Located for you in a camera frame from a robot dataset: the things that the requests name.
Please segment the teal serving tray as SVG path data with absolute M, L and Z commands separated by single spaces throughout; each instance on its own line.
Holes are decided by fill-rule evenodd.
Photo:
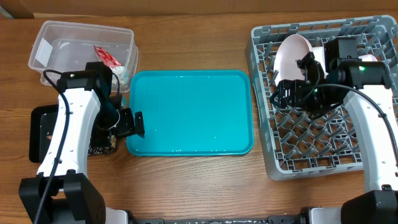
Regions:
M 129 107 L 144 122 L 143 136 L 126 139 L 135 156 L 240 156 L 254 145 L 250 81 L 240 70 L 139 72 Z

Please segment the white bowl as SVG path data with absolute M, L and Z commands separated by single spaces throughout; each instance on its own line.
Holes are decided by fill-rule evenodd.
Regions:
M 324 72 L 324 76 L 326 77 L 328 75 L 328 73 L 326 72 L 326 68 L 325 68 L 325 49 L 324 49 L 324 47 L 314 47 L 312 50 L 313 50 L 313 54 L 315 56 L 315 60 L 321 64 L 322 70 Z

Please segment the white tissue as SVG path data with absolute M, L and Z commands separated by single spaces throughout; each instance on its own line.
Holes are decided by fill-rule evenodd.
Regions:
M 128 74 L 124 70 L 123 66 L 117 66 L 114 69 L 114 73 L 118 76 L 121 85 L 125 85 L 128 82 Z

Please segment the pink plate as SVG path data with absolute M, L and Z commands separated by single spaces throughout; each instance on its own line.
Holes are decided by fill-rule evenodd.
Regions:
M 312 52 L 309 41 L 301 35 L 293 34 L 282 41 L 275 55 L 274 71 L 277 71 L 275 85 L 282 80 L 304 80 L 297 60 Z

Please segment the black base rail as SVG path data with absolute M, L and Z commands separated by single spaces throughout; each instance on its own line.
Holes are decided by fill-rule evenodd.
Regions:
M 266 218 L 212 218 L 164 220 L 129 217 L 129 224 L 341 224 L 341 207 L 304 207 L 296 215 L 270 215 Z

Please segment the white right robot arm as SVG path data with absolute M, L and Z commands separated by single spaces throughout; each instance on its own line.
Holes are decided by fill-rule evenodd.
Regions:
M 361 56 L 357 41 L 338 37 L 316 57 L 301 35 L 287 37 L 275 56 L 279 72 L 271 103 L 308 111 L 314 119 L 344 105 L 353 122 L 365 177 L 365 192 L 339 208 L 302 211 L 304 223 L 397 222 L 397 121 L 388 67 Z

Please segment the black tray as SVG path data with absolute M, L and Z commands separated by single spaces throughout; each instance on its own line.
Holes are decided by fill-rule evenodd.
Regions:
M 39 152 L 40 138 L 44 137 L 47 134 L 53 135 L 55 123 L 57 120 L 57 114 L 58 114 L 58 105 L 39 106 L 32 110 L 31 119 L 30 119 L 30 144 L 29 144 L 29 160 L 31 162 L 34 163 L 43 162 L 46 154 L 41 154 Z M 98 127 L 94 126 L 91 136 L 105 134 L 105 133 L 112 135 L 110 131 L 100 130 Z

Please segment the red snack wrapper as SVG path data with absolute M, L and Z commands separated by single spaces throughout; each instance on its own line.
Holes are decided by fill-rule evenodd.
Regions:
M 104 48 L 97 47 L 94 45 L 94 50 L 98 59 L 109 68 L 114 69 L 116 67 L 122 67 L 122 64 L 116 58 L 114 58 L 110 53 L 105 51 Z

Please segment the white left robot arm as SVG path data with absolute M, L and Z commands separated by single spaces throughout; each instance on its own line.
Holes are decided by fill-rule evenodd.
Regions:
M 87 177 L 87 159 L 94 129 L 117 139 L 143 137 L 142 112 L 133 113 L 122 108 L 120 97 L 109 97 L 115 76 L 103 62 L 59 75 L 51 83 L 58 110 L 49 148 L 36 176 L 19 186 L 29 218 L 32 223 L 136 223 L 131 211 L 105 205 Z

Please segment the pink bowl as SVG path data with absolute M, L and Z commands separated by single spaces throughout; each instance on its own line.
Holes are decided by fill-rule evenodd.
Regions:
M 377 58 L 372 54 L 361 55 L 359 56 L 359 58 L 363 62 L 377 62 Z

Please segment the clear plastic waste bin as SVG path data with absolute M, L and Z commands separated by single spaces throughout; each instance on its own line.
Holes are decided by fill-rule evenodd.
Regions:
M 116 58 L 128 74 L 121 85 L 113 79 L 112 91 L 127 93 L 136 73 L 139 50 L 131 29 L 75 22 L 46 21 L 42 25 L 29 57 L 29 68 L 43 73 L 84 70 L 88 62 L 99 62 L 94 45 Z

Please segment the grey dishwasher rack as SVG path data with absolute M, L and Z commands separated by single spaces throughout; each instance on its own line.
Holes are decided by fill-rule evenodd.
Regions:
M 257 26 L 246 46 L 267 175 L 273 180 L 288 180 L 363 169 L 354 127 L 344 106 L 311 120 L 298 108 L 279 109 L 270 103 L 279 77 L 277 49 L 293 34 L 306 38 L 312 47 L 322 47 L 337 37 L 355 38 L 360 55 L 371 54 L 389 67 L 392 103 L 396 106 L 396 20 L 383 15 Z

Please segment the rice and peanuts food waste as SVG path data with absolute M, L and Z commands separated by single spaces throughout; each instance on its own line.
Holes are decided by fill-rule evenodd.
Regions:
M 39 152 L 46 154 L 50 146 L 52 134 L 40 138 Z M 109 134 L 92 135 L 88 150 L 89 156 L 110 154 L 116 150 L 116 138 Z

